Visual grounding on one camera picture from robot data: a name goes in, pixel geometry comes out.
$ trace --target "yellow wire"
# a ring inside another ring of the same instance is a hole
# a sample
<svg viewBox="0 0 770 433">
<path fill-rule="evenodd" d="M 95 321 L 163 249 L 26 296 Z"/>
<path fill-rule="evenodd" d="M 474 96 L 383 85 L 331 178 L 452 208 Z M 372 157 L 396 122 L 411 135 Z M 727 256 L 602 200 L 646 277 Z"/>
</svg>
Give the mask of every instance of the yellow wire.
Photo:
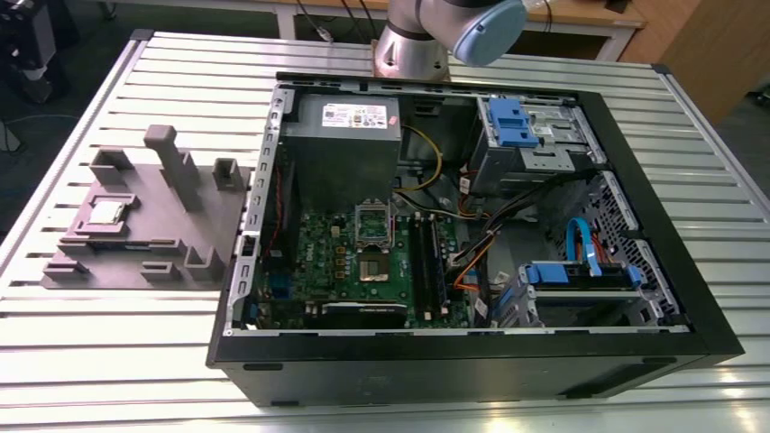
<svg viewBox="0 0 770 433">
<path fill-rule="evenodd" d="M 411 131 L 413 131 L 413 133 L 416 135 L 419 135 L 421 137 L 421 139 L 428 142 L 428 144 L 431 145 L 431 147 L 433 148 L 433 152 L 435 152 L 435 158 L 436 158 L 436 164 L 435 164 L 435 173 L 433 176 L 431 176 L 431 178 L 424 181 L 420 185 L 417 185 L 416 187 L 405 187 L 405 188 L 396 188 L 396 192 L 404 192 L 404 191 L 416 191 L 417 189 L 423 189 L 424 187 L 427 187 L 431 183 L 433 183 L 433 180 L 437 179 L 439 175 L 442 174 L 442 151 L 439 151 L 437 149 L 437 145 L 435 144 L 433 140 L 431 140 L 431 137 L 428 137 L 423 131 L 420 131 L 417 128 L 415 128 L 413 126 L 408 126 L 407 124 L 401 125 L 404 128 L 409 129 Z"/>
</svg>

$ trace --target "table leg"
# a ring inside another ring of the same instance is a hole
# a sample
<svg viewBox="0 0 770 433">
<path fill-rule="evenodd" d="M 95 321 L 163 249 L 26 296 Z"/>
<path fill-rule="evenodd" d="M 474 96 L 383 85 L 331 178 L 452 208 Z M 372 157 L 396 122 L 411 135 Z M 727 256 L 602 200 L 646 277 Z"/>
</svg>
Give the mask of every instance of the table leg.
<svg viewBox="0 0 770 433">
<path fill-rule="evenodd" d="M 630 28 L 615 28 L 612 34 L 607 38 L 596 60 L 600 61 L 618 61 L 626 46 L 628 45 L 630 38 L 634 35 L 636 29 Z"/>
</svg>

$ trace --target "power cable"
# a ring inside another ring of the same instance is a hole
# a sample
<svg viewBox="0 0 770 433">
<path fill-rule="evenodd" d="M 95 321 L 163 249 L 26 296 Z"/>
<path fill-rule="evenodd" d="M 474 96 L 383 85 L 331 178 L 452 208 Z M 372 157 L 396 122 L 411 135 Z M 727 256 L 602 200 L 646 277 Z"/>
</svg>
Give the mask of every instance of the power cable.
<svg viewBox="0 0 770 433">
<path fill-rule="evenodd" d="M 365 43 L 365 36 L 363 36 L 363 32 L 360 31 L 360 27 L 359 27 L 359 20 L 356 19 L 355 15 L 352 14 L 352 11 L 349 10 L 348 2 L 345 0 L 341 0 L 341 5 L 345 6 L 345 10 L 348 11 L 348 16 L 349 16 L 349 19 L 352 20 L 352 25 L 353 25 L 353 27 L 356 29 L 356 33 L 359 34 L 359 37 L 360 37 L 360 43 Z"/>
</svg>

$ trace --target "white label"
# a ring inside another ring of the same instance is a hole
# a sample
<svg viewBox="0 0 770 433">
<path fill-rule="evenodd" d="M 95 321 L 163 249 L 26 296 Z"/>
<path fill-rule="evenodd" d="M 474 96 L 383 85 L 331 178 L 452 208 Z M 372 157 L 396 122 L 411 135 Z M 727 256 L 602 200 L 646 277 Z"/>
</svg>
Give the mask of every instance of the white label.
<svg viewBox="0 0 770 433">
<path fill-rule="evenodd" d="M 482 317 L 486 318 L 487 307 L 482 301 L 482 298 L 476 298 L 476 303 L 474 304 L 474 307 L 476 308 L 476 311 L 479 311 Z"/>
<path fill-rule="evenodd" d="M 459 192 L 463 194 L 471 192 L 471 180 L 468 178 L 459 178 Z"/>
<path fill-rule="evenodd" d="M 548 128 L 547 126 L 534 126 L 531 129 L 534 130 L 535 134 L 554 135 L 554 130 L 551 128 Z"/>
<path fill-rule="evenodd" d="M 321 125 L 332 128 L 387 129 L 385 106 L 325 104 Z"/>
</svg>

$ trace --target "integrated circuit chip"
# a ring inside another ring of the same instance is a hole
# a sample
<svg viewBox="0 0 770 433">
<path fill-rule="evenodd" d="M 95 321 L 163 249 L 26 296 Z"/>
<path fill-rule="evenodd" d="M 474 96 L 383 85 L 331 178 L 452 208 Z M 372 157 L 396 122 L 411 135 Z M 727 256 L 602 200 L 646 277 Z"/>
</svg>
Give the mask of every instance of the integrated circuit chip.
<svg viewBox="0 0 770 433">
<path fill-rule="evenodd" d="M 389 280 L 389 260 L 387 254 L 359 254 L 359 280 L 369 282 L 384 282 Z"/>
</svg>

